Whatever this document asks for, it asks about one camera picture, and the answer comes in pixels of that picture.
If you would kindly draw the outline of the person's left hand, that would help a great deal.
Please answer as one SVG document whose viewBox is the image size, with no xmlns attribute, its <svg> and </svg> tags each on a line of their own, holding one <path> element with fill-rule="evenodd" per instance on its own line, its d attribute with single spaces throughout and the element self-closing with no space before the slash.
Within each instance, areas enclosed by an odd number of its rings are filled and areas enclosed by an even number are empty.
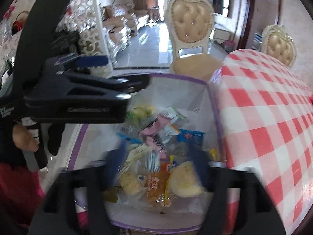
<svg viewBox="0 0 313 235">
<path fill-rule="evenodd" d="M 22 125 L 17 124 L 13 126 L 12 139 L 14 145 L 21 150 L 29 152 L 38 150 L 38 143 L 27 128 Z"/>
</svg>

